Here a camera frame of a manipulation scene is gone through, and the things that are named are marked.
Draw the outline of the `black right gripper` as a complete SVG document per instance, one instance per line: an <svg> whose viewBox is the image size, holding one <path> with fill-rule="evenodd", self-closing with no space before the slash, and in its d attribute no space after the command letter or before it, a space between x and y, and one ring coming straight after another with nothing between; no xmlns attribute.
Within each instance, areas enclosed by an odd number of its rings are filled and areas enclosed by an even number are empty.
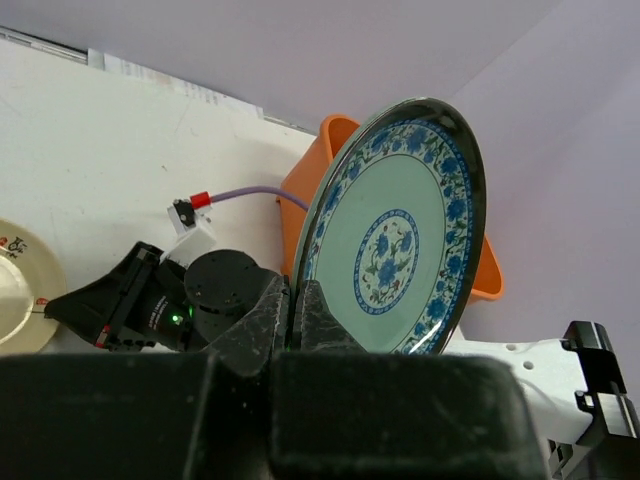
<svg viewBox="0 0 640 480"><path fill-rule="evenodd" d="M284 346L288 278L248 254L214 250L187 267L165 259L134 277L131 264L123 260L98 280L49 301L45 316L110 351L161 345L193 352L212 342L209 351L236 376L260 376L273 348ZM297 296L297 349L365 353L331 313L317 280L304 281Z"/></svg>

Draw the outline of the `beige patterned round plate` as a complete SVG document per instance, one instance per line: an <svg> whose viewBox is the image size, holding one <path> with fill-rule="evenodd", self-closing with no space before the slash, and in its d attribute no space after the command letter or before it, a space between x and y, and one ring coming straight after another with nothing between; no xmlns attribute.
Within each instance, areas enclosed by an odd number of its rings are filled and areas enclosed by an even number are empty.
<svg viewBox="0 0 640 480"><path fill-rule="evenodd" d="M67 292L63 268L35 234L1 221L1 354L41 351L59 323L45 316L49 301Z"/></svg>

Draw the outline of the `blue floral round plate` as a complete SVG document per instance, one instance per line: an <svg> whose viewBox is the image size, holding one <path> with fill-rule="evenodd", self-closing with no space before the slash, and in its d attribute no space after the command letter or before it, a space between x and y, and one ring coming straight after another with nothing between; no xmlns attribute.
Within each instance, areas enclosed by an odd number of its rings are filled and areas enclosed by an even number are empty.
<svg viewBox="0 0 640 480"><path fill-rule="evenodd" d="M482 252L486 181L475 135L448 103L410 98L350 134L304 220L291 284L317 282L368 352L443 351Z"/></svg>

